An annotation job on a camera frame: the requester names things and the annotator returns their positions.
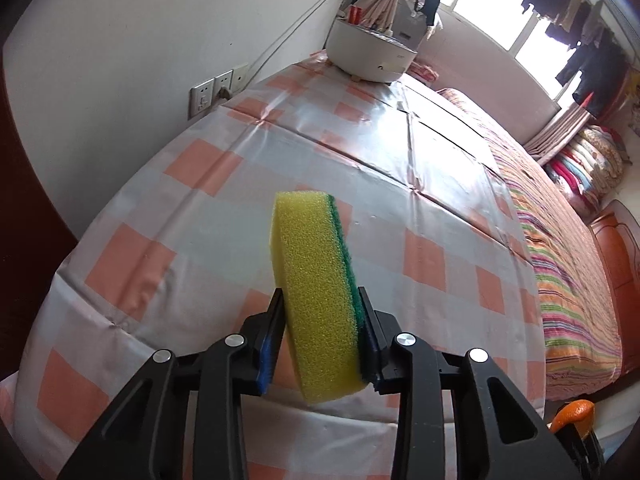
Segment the white round utensil holder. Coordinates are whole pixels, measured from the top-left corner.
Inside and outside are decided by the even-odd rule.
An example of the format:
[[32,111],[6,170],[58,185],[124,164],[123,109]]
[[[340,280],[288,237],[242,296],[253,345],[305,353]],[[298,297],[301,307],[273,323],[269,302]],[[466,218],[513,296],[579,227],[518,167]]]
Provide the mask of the white round utensil holder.
[[354,79],[391,84],[408,70],[416,51],[363,27],[360,18],[359,6],[348,6],[337,15],[326,40],[326,56]]

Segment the stack of folded quilts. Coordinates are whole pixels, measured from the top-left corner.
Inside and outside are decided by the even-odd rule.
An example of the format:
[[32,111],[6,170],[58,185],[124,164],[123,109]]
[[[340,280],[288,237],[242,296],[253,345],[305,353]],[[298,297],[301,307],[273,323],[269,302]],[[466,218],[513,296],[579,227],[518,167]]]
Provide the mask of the stack of folded quilts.
[[589,125],[544,165],[544,171],[578,216],[589,220],[630,165],[623,138],[614,129]]

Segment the hanging dark clothes row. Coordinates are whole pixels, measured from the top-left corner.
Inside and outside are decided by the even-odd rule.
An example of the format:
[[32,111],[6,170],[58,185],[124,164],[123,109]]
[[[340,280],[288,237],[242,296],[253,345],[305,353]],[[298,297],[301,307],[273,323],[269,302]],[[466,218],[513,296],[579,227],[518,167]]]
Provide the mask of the hanging dark clothes row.
[[602,18],[603,2],[589,0],[521,0],[547,23],[546,36],[570,52],[553,75],[560,87],[578,84],[572,99],[594,117],[602,116],[623,87],[629,60]]

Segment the wall power socket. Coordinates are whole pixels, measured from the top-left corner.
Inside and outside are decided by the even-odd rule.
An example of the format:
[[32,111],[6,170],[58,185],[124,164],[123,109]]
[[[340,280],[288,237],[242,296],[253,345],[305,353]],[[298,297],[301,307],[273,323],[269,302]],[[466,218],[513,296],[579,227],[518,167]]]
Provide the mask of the wall power socket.
[[219,100],[235,96],[245,84],[247,71],[248,65],[241,64],[192,87],[189,92],[188,118],[207,112]]

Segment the grey white cabinet appliance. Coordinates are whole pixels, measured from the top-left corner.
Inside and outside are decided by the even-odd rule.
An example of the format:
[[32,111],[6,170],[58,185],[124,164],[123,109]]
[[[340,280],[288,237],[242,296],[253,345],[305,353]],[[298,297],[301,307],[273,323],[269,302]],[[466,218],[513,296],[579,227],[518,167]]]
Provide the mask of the grey white cabinet appliance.
[[435,34],[444,28],[439,14],[433,25],[426,24],[423,13],[413,10],[406,0],[398,0],[392,25],[392,37],[405,47],[418,52]]

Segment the striped bed with sheet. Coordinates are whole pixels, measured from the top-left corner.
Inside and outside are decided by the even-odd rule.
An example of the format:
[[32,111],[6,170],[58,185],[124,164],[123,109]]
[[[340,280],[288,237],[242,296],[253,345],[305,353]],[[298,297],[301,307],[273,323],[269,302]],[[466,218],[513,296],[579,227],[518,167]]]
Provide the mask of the striped bed with sheet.
[[506,182],[536,274],[547,398],[577,398],[622,374],[623,345],[610,283],[588,226],[525,148],[463,92],[439,94],[488,142]]

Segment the yellow green sponge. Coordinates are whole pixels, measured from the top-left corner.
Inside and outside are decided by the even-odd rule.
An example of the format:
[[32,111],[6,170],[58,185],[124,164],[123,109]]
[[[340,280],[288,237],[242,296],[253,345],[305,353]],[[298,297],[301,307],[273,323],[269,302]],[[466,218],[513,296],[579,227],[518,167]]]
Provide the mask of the yellow green sponge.
[[303,398],[318,404],[360,391],[366,386],[358,348],[363,308],[335,198],[277,193],[270,250]]

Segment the checkered pink tablecloth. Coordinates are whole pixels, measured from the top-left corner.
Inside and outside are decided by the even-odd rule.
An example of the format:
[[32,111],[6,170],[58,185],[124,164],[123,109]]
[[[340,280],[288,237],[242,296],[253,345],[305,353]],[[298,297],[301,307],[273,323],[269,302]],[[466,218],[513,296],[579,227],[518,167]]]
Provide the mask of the checkered pink tablecloth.
[[238,94],[147,162],[52,278],[3,415],[58,475],[159,348],[199,352],[265,310],[271,253],[302,222],[281,192],[331,194],[356,283],[434,348],[484,348],[534,408],[546,396],[536,278],[488,142],[411,79],[354,84],[322,58]]

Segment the orange peel piece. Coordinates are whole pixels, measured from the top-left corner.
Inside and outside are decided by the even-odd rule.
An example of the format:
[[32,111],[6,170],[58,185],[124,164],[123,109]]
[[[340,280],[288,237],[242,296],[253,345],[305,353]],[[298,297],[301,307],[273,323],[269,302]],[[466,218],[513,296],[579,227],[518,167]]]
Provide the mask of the orange peel piece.
[[574,426],[582,439],[590,434],[596,418],[596,404],[589,400],[575,400],[565,404],[548,425],[552,434]]

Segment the red wooden headboard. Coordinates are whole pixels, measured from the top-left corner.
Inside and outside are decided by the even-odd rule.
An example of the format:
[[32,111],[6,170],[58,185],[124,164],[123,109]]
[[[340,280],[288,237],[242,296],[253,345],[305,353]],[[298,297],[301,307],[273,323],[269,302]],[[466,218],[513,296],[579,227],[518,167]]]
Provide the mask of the red wooden headboard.
[[639,367],[639,223],[622,202],[612,200],[589,227],[612,290],[626,375]]

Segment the right striped curtain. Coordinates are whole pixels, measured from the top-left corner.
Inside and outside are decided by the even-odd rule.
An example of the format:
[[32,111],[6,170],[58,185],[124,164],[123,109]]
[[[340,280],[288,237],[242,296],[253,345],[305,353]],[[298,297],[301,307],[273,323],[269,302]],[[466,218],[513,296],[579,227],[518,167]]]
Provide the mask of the right striped curtain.
[[593,120],[593,116],[582,106],[574,103],[561,110],[548,125],[524,144],[525,151],[544,166],[565,148],[576,134]]

